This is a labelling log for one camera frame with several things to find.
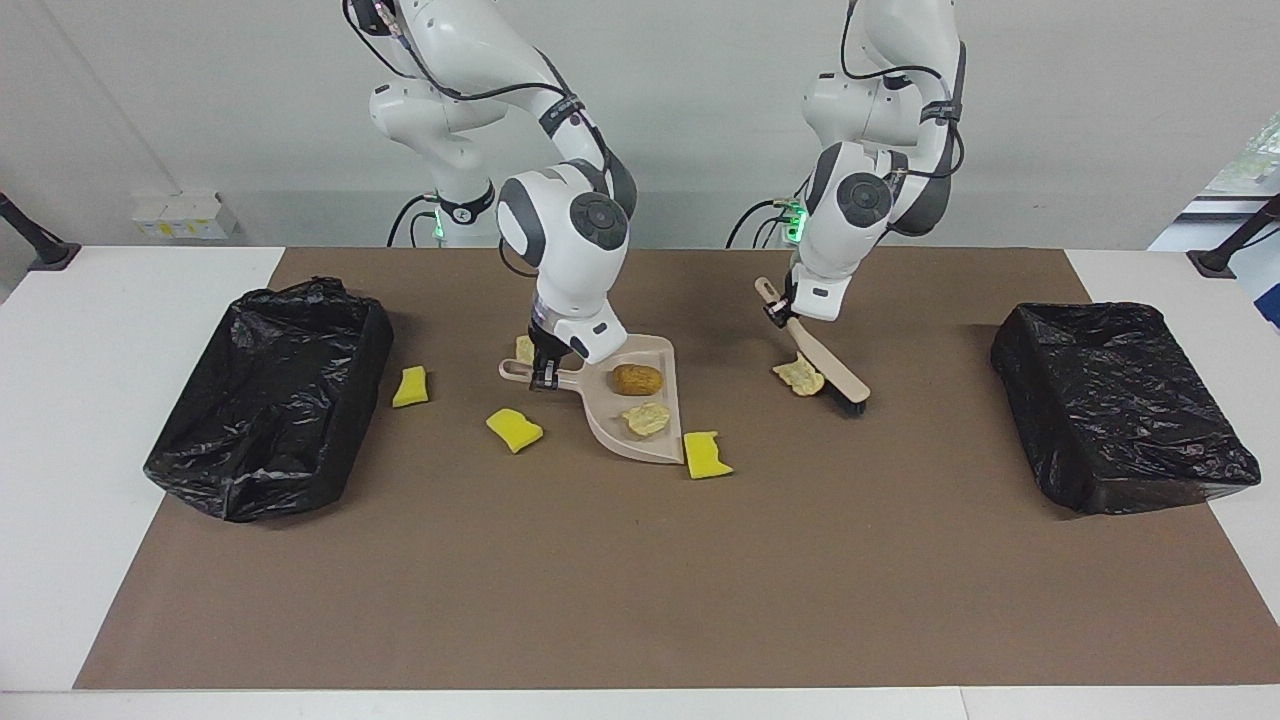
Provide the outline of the black bag lined bin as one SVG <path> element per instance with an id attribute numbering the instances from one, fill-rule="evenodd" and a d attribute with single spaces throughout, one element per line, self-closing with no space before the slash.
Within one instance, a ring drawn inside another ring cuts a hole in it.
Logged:
<path id="1" fill-rule="evenodd" d="M 1153 512 L 1262 480 L 1164 314 L 1147 304 L 1019 304 L 998 377 L 1036 486 L 1079 514 Z"/>
<path id="2" fill-rule="evenodd" d="M 346 491 L 394 331 L 335 277 L 255 290 L 224 311 L 143 461 L 143 474 L 223 521 L 311 512 Z"/>

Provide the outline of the beige plastic dustpan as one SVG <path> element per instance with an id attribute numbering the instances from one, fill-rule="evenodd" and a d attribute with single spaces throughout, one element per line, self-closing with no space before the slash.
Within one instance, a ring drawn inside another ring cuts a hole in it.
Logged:
<path id="1" fill-rule="evenodd" d="M 662 387 L 645 397 L 621 395 L 613 382 L 613 370 L 621 365 L 657 369 Z M 585 361 L 577 370 L 559 366 L 554 388 L 580 396 L 591 433 L 611 452 L 641 462 L 685 462 L 675 346 L 666 337 L 630 334 L 617 351 L 598 363 Z M 666 407 L 669 419 L 658 432 L 641 437 L 630 429 L 625 414 L 645 402 Z"/>

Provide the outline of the wedge yellow sponge piece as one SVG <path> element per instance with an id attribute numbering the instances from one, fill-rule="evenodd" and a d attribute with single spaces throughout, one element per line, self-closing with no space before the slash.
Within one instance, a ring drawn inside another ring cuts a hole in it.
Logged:
<path id="1" fill-rule="evenodd" d="M 498 436 L 511 454 L 520 454 L 544 437 L 544 429 L 521 411 L 502 407 L 485 419 L 486 428 Z"/>

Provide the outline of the notched yellow sponge piece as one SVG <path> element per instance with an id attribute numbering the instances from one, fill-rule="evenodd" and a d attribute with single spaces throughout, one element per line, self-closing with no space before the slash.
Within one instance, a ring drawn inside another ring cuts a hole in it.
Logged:
<path id="1" fill-rule="evenodd" d="M 695 430 L 684 434 L 687 473 L 692 480 L 727 477 L 733 468 L 721 459 L 717 430 Z"/>

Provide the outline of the blue white box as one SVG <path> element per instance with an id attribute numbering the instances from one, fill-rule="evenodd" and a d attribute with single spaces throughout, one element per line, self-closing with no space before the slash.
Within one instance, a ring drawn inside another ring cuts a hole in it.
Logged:
<path id="1" fill-rule="evenodd" d="M 1268 241 L 1242 250 L 1231 269 L 1254 309 L 1280 334 L 1280 243 Z"/>

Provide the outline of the brown paper table mat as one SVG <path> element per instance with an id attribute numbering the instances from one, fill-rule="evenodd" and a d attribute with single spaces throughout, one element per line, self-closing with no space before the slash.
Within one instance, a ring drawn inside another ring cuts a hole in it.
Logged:
<path id="1" fill-rule="evenodd" d="M 271 278 L 378 299 L 396 342 L 343 498 L 230 524 L 166 498 L 81 689 L 1238 685 L 1280 626 L 1212 510 L 1079 516 L 1036 487 L 988 360 L 1064 252 L 882 249 L 817 334 L 872 388 L 794 396 L 753 281 L 778 252 L 632 251 L 728 477 L 604 450 L 570 393 L 498 377 L 531 286 L 481 250 L 292 249 Z M 407 366 L 430 400 L 393 409 Z M 511 454 L 485 419 L 544 437 Z"/>

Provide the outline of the white wall power strip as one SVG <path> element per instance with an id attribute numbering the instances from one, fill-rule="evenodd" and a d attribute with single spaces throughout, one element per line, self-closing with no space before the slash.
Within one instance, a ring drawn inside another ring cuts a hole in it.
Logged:
<path id="1" fill-rule="evenodd" d="M 131 219 L 151 240 L 229 241 L 241 228 L 236 214 L 216 192 L 142 197 Z"/>

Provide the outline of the brown bread roll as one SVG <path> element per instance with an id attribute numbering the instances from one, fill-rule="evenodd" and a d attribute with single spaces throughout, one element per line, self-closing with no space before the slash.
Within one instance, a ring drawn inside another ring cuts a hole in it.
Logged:
<path id="1" fill-rule="evenodd" d="M 611 370 L 611 387 L 621 396 L 654 396 L 662 392 L 664 386 L 664 375 L 655 366 L 623 363 Z"/>

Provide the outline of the beige hand brush black bristles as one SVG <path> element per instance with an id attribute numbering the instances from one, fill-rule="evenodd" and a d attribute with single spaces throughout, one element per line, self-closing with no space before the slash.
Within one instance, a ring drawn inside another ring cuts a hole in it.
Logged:
<path id="1" fill-rule="evenodd" d="M 765 301 L 780 297 L 780 291 L 765 277 L 755 278 L 754 287 L 764 301 L 764 305 Z M 847 416 L 860 416 L 864 414 L 870 397 L 869 387 L 815 336 L 805 329 L 797 316 L 794 315 L 782 331 L 794 342 L 796 352 L 804 354 L 826 377 L 826 387 L 818 395 L 829 396 Z"/>

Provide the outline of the black clamp stand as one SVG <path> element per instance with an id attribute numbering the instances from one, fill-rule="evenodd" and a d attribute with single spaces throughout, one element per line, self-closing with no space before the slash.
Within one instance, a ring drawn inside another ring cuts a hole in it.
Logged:
<path id="1" fill-rule="evenodd" d="M 33 249 L 36 259 L 29 264 L 29 272 L 60 272 L 68 268 L 82 250 L 79 243 L 63 241 L 32 220 L 3 191 L 0 191 L 0 218 Z"/>
<path id="2" fill-rule="evenodd" d="M 1280 233 L 1280 192 L 1267 199 L 1251 217 L 1212 249 L 1193 249 L 1185 255 L 1197 272 L 1211 279 L 1235 279 L 1230 269 L 1231 259 L 1242 250 L 1253 247 Z"/>

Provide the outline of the window with green foliage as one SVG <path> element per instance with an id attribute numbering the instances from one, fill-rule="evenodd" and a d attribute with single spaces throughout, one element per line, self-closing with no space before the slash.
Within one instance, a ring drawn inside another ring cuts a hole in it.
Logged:
<path id="1" fill-rule="evenodd" d="M 1265 197 L 1280 192 L 1280 111 L 1204 187 L 1207 196 Z"/>

